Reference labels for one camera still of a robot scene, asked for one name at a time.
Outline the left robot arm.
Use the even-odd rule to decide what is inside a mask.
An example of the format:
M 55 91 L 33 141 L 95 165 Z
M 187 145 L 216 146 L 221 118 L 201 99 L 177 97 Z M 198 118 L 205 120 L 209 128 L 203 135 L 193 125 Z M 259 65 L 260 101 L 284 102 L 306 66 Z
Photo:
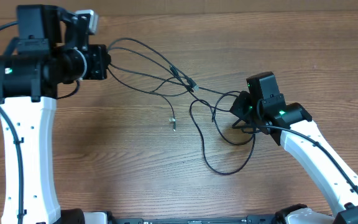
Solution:
M 110 212 L 60 207 L 53 177 L 52 129 L 59 84 L 104 80 L 111 58 L 91 44 L 93 10 L 19 5 L 19 34 L 0 55 L 0 120 L 6 196 L 3 223 L 112 223 Z

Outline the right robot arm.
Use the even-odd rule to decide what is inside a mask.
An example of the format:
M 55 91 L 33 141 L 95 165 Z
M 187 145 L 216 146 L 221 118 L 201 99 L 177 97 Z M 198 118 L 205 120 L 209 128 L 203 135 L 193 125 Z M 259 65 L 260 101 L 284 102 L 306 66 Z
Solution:
M 312 116 L 299 103 L 286 104 L 275 75 L 264 72 L 246 80 L 230 112 L 245 124 L 269 135 L 304 168 L 327 201 L 332 214 L 304 204 L 275 214 L 277 223 L 358 223 L 358 175 L 325 140 Z

